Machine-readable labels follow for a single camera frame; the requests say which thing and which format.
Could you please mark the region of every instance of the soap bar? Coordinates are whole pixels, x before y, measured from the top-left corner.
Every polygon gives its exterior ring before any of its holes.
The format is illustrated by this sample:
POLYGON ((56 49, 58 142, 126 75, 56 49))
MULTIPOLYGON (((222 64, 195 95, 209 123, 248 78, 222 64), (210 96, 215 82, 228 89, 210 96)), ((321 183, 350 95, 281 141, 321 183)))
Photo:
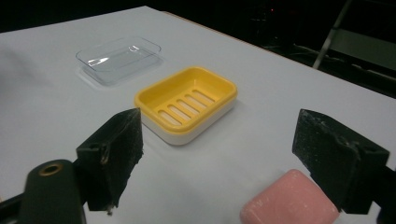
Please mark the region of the soap bar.
POLYGON ((240 212, 243 224, 331 224, 338 216, 320 187, 295 169, 251 199, 240 212))

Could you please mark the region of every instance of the white table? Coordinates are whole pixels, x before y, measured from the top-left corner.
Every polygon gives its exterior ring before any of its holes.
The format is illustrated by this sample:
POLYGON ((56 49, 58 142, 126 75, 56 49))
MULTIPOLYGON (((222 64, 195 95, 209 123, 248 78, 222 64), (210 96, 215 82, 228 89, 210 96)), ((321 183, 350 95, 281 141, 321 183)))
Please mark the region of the white table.
MULTIPOLYGON (((0 34, 0 196, 23 192, 26 175, 76 147, 114 114, 133 107, 147 85, 200 65, 238 87, 233 110, 182 147, 144 127, 144 156, 113 217, 88 223, 239 223, 251 197, 296 168, 291 153, 301 108, 339 120, 391 151, 396 167, 395 99, 282 58, 168 13, 139 7, 0 34), (162 47, 163 64, 112 88, 80 78, 75 54, 138 35, 162 47)), ((342 214, 336 223, 375 223, 342 214)))

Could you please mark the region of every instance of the table surface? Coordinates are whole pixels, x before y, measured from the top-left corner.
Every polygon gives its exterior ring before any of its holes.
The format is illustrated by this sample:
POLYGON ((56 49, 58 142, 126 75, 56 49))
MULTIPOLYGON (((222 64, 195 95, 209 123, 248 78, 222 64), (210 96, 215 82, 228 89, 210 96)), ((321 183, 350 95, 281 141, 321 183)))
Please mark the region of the table surface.
MULTIPOLYGON (((396 101, 248 43, 149 7, 0 34, 0 196, 23 192, 26 175, 76 148, 136 93, 188 66, 238 87, 234 108, 185 146, 143 127, 144 156, 112 217, 88 223, 239 223, 242 206, 289 169, 309 175, 291 153, 301 108, 337 119, 391 151, 396 101), (83 78, 76 53, 125 36, 161 46, 163 63, 101 88, 83 78)), ((341 214, 336 223, 375 223, 341 214)))

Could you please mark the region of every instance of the soap dish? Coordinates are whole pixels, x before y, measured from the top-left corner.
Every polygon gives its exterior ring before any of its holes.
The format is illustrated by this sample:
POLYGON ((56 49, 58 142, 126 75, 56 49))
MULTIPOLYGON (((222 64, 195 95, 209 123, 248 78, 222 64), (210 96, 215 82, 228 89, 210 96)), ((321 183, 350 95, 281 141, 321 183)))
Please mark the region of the soap dish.
POLYGON ((162 140, 184 145, 229 111, 236 95, 230 80, 192 66, 138 92, 134 105, 162 140))
POLYGON ((112 86, 161 63, 160 46, 138 36, 125 37, 79 51, 82 70, 103 86, 112 86))

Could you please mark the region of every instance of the transparent soap dish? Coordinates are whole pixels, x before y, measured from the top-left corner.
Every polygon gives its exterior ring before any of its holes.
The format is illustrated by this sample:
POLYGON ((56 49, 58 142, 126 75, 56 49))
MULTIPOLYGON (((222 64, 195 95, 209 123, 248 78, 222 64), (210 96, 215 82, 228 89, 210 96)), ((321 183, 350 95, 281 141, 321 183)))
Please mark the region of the transparent soap dish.
POLYGON ((76 54, 81 69, 103 86, 112 86, 159 65, 161 47, 139 36, 83 49, 76 54))

